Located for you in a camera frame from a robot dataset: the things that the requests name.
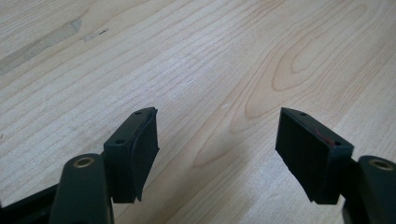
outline wooden table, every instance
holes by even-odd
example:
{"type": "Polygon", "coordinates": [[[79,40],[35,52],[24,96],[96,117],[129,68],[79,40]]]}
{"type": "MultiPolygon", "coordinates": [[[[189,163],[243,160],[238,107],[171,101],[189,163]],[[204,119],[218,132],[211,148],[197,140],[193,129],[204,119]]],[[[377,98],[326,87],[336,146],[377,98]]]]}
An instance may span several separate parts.
{"type": "Polygon", "coordinates": [[[281,106],[396,161],[396,2],[0,1],[2,205],[156,106],[160,152],[117,223],[342,223],[275,152],[281,106]]]}

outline small hole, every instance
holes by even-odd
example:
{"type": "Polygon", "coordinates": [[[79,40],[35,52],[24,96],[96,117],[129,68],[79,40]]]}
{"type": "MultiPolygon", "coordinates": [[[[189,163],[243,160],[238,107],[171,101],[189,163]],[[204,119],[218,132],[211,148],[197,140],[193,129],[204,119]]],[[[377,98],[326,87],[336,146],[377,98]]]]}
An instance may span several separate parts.
{"type": "Polygon", "coordinates": [[[119,139],[119,140],[116,141],[116,144],[117,145],[122,145],[124,142],[125,142],[125,140],[119,139]]]}
{"type": "Polygon", "coordinates": [[[385,171],[392,171],[393,170],[393,166],[390,165],[389,163],[385,162],[385,161],[370,160],[369,162],[370,162],[370,164],[372,164],[373,166],[375,166],[378,169],[385,170],[385,171]]]}
{"type": "Polygon", "coordinates": [[[81,158],[73,164],[77,168],[83,168],[93,163],[94,159],[91,157],[81,158]]]}

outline black clamp jaw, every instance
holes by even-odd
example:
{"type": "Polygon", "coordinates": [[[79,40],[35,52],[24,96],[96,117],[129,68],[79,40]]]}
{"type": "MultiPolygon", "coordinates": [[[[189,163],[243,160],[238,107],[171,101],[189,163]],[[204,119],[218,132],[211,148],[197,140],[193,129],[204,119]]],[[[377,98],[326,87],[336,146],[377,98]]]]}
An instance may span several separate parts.
{"type": "Polygon", "coordinates": [[[113,203],[133,203],[159,150],[157,110],[134,112],[104,144],[102,155],[68,161],[58,185],[0,210],[0,223],[114,223],[113,203]]]}
{"type": "Polygon", "coordinates": [[[351,159],[353,146],[304,112],[282,108],[276,151],[309,200],[346,199],[345,223],[396,223],[396,164],[374,156],[351,159]]]}

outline wood grain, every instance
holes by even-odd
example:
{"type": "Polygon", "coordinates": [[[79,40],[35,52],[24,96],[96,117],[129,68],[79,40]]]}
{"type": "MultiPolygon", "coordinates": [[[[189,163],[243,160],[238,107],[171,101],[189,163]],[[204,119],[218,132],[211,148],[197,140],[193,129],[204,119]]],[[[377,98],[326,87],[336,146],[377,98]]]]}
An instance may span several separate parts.
{"type": "Polygon", "coordinates": [[[3,206],[151,105],[161,150],[120,224],[342,223],[274,151],[281,106],[396,161],[392,0],[0,0],[0,65],[3,206]]]}

